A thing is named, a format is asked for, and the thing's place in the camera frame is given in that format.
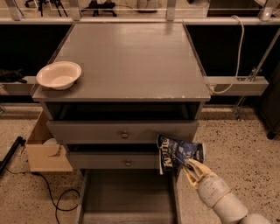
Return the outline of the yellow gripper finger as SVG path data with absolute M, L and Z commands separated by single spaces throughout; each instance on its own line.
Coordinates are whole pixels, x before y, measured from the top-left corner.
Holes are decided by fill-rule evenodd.
M 200 175 L 195 168 L 185 167 L 185 175 L 193 188 L 197 188 L 200 182 Z
M 210 168 L 194 159 L 189 159 L 188 165 L 191 167 L 191 171 L 194 172 L 198 177 L 206 176 L 212 172 Z

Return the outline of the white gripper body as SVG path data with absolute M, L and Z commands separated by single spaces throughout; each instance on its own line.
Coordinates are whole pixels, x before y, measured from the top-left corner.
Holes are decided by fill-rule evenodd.
M 199 198 L 209 208 L 213 208 L 229 192 L 228 184 L 216 174 L 209 174 L 199 182 Z

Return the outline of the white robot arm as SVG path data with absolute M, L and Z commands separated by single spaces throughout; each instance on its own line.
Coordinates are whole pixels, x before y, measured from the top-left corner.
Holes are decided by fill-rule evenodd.
M 221 224 L 271 224 L 247 207 L 232 193 L 225 180 L 210 168 L 194 159 L 184 166 L 190 185 L 196 189 L 200 200 L 219 217 Z

